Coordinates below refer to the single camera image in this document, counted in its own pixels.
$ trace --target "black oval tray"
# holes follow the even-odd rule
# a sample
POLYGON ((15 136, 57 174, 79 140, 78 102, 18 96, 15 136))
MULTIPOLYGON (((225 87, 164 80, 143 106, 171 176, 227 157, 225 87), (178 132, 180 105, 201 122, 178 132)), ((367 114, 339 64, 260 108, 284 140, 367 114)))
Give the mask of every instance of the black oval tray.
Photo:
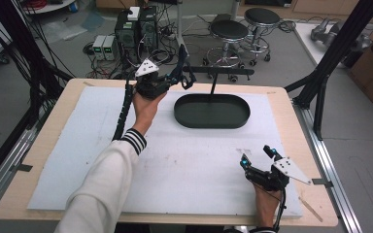
POLYGON ((251 114, 244 99, 230 94, 184 95, 174 112, 177 122, 188 128, 239 128, 251 114))

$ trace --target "black and white striped cuff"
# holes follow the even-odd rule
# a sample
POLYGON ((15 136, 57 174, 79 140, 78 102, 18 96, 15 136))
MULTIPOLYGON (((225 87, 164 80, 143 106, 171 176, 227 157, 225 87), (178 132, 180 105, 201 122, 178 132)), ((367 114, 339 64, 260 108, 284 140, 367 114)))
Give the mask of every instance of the black and white striped cuff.
POLYGON ((145 140, 144 136, 134 128, 126 130, 126 133, 122 136, 121 140, 132 145, 138 155, 147 146, 147 140, 145 140))
POLYGON ((250 230, 250 233, 276 233, 277 231, 271 227, 257 227, 256 229, 250 230))

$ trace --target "workbench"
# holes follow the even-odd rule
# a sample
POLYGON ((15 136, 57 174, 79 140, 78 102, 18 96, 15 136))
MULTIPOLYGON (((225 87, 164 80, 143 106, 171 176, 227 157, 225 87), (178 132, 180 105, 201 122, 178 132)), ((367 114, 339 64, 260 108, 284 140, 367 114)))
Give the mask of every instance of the workbench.
MULTIPOLYGON (((61 211, 28 210, 28 202, 37 186, 43 167, 51 154, 62 129, 73 112, 80 95, 86 86, 124 87, 124 81, 74 79, 70 81, 49 118, 37 136, 23 164, 33 166, 29 172, 17 171, 6 193, 0 200, 0 219, 46 219, 59 220, 61 211)), ((180 85, 171 90, 181 90, 180 85)), ((192 91, 208 91, 210 84, 195 83, 192 91)), ((311 179, 321 177, 313 155, 307 144, 302 128, 295 115, 289 97, 281 87, 218 84, 217 93, 238 92, 267 96, 278 127, 285 154, 296 162, 298 167, 311 179)), ((338 223, 332 203, 324 185, 295 183, 299 202, 303 211, 300 218, 282 219, 282 225, 335 226, 338 223)), ((160 215, 122 213, 121 222, 170 223, 170 224, 217 224, 217 225, 256 225, 254 216, 203 216, 203 215, 160 215)))

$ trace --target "floor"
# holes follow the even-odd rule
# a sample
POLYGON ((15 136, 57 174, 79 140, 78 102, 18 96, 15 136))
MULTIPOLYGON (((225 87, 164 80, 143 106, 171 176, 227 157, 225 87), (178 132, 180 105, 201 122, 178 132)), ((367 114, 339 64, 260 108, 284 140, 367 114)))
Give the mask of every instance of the floor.
MULTIPOLYGON (((99 15, 90 6, 81 8, 76 14, 57 11, 40 17, 43 24, 58 22, 69 29, 78 30, 79 25, 87 31, 69 41, 53 39, 51 48, 62 59, 76 77, 85 77, 91 72, 90 61, 83 53, 83 47, 93 42, 96 35, 109 35, 114 32, 115 15, 99 15)), ((207 23, 199 17, 184 19, 186 46, 192 65, 201 65, 202 57, 208 48, 217 42, 211 37, 197 37, 208 34, 207 23)), ((279 29, 267 36, 271 44, 271 61, 259 60, 254 66, 254 75, 239 77, 236 84, 286 86, 309 75, 315 67, 294 32, 285 33, 279 29)), ((41 40, 37 44, 43 48, 41 40)), ((241 53, 248 61, 251 55, 241 53)), ((161 71, 172 70, 171 65, 161 65, 161 71)), ((200 83, 210 83, 205 75, 197 75, 200 83)), ((219 83, 231 83, 220 76, 219 83)), ((0 64, 0 146, 9 136, 28 108, 29 87, 17 71, 14 63, 0 64)), ((299 90, 289 94, 295 97, 299 90)), ((311 106, 314 112, 315 101, 311 106)), ((373 232, 373 104, 348 77, 348 69, 337 68, 331 75, 325 97, 322 123, 323 141, 328 149, 338 176, 363 232, 373 232)), ((52 232, 55 221, 6 221, 0 220, 0 232, 52 232)), ((154 232, 182 232, 182 227, 155 226, 154 232)), ((280 232, 345 232, 342 223, 334 228, 287 227, 280 232)))

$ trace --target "hand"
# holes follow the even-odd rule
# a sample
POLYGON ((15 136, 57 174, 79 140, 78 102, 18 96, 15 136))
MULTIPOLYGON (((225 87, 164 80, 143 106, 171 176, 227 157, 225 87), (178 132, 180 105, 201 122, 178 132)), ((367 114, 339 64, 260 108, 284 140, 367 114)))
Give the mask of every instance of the hand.
POLYGON ((253 183, 255 188, 256 216, 258 227, 273 227, 275 210, 281 200, 281 191, 266 191, 253 183))
POLYGON ((136 120, 132 128, 142 135, 145 135, 153 123, 159 102, 166 95, 166 92, 154 100, 146 99, 141 94, 135 93, 132 102, 134 103, 136 120))

